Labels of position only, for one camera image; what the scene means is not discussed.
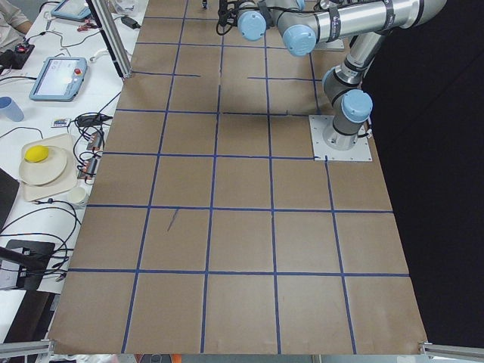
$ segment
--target yellow lemon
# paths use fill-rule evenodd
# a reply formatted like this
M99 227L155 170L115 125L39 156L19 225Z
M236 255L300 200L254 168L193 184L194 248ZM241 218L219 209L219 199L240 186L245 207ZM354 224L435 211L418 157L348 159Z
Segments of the yellow lemon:
M25 153L25 160L31 163L39 163L48 157L48 148L42 145L30 147Z

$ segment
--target white table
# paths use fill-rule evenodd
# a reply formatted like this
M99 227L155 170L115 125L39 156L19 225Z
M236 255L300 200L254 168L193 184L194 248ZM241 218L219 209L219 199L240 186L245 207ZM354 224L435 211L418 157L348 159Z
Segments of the white table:
M133 18L140 24L143 20L147 2L148 0L140 0L138 13L136 16L133 16ZM52 8L53 5L46 5L42 9L41 14L39 14L31 30L27 34L27 38L45 31L47 20L44 18L44 13L50 11ZM115 23L118 27L125 49L131 54L134 50L139 30L129 29L127 26L123 25L120 20L116 20ZM96 29L90 29L87 32L78 32L78 25L81 25L81 23L54 19L51 22L49 30L62 33L65 45L81 42L86 36L90 36L97 32ZM12 70L8 76L37 77L44 60L47 57L52 57L60 53L64 53L66 57L84 57L88 60L88 72L85 75L85 80L79 94L71 102L35 102L29 99L29 93L33 87L34 81L28 79L16 79L0 82L0 97L12 97L25 115L24 120L19 123L15 123L4 116L0 116L0 135L5 134L9 130L18 126L41 129L44 138L64 134L67 132L65 128L51 128L54 119L74 119L81 113L98 112L112 97L121 91L123 81L119 78L108 54L98 57L94 63L89 62L89 58L94 56L96 51L106 48L101 34L86 39L81 45L68 48L69 54L65 49L61 49L60 39L59 36L51 33L32 38L30 43L34 44L36 47L25 66L22 70ZM103 113L112 116L116 109L117 101L118 99L110 103L110 105L103 110ZM79 136L75 127L71 126L70 132L75 138ZM18 166L21 160L21 148L25 144L39 139L39 132L26 129L16 130L10 135L0 138L0 167L14 178L19 179ZM86 143L83 140L79 142L76 149L77 154L84 151L85 147ZM90 187L85 185L83 181L78 181L78 185L82 185L89 191ZM58 194L54 196L54 199L66 200L66 195L67 193ZM66 205L55 206L63 208L67 207ZM40 207L42 206L26 202L21 197L21 193L19 193L7 223ZM83 215L84 210L78 209L78 216L81 220ZM72 227L72 216L69 216L62 211L51 209L36 213L33 216L23 219L21 222L19 221L15 225L12 225L7 231L5 231L5 233L42 232L66 237L70 233ZM78 233L79 226L67 243L69 248L74 248ZM4 247L12 238L14 237L0 237L0 246ZM52 238L44 236L26 236L19 238L26 240L53 241ZM49 267L56 262L56 260L51 260ZM65 269L67 266L68 263L64 264L63 268ZM55 278L44 278L39 290L60 293L62 291L62 286L63 281L56 282ZM0 291L0 342L5 340L5 336L11 326L15 314L17 313L24 294L25 291L22 290Z

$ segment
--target white plate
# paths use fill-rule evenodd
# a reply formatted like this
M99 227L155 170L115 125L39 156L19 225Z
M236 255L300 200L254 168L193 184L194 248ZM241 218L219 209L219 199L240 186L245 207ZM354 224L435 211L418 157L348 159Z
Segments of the white plate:
M66 152L59 147L49 146L47 159L39 163L30 163L22 159L19 175L27 184L43 185L58 178L66 168L66 165Z

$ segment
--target black curtain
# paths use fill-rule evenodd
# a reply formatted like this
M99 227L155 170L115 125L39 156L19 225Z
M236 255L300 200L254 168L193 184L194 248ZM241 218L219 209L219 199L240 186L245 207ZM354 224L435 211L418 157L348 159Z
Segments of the black curtain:
M480 348L483 24L483 0L448 0L429 23L395 30L363 82L428 339Z

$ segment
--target blue tablet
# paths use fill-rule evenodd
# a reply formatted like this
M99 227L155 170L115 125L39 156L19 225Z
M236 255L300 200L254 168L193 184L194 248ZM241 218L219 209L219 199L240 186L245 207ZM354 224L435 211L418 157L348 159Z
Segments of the blue tablet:
M85 0L63 0L51 11L53 17L75 21L84 21L91 11Z
M49 57L45 60L29 98L69 102L76 97L88 70L85 58Z

